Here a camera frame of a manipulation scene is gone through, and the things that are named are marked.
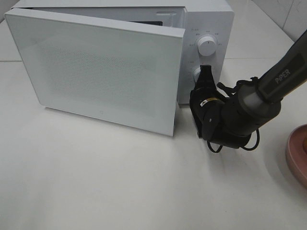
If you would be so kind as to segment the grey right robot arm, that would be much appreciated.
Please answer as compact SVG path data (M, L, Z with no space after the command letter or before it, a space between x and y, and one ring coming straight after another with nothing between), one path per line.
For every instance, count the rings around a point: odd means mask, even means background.
M282 99L307 80L307 34L261 78L239 80L235 87L215 83L210 65L201 65L189 107L198 137L211 152L226 146L247 151L260 142L259 128L275 118Z

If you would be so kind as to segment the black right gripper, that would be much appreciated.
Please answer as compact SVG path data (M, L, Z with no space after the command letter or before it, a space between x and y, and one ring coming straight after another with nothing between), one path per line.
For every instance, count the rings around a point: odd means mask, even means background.
M221 118L221 109L228 99L216 89L211 65L200 65L200 73L189 100L199 138L230 140Z

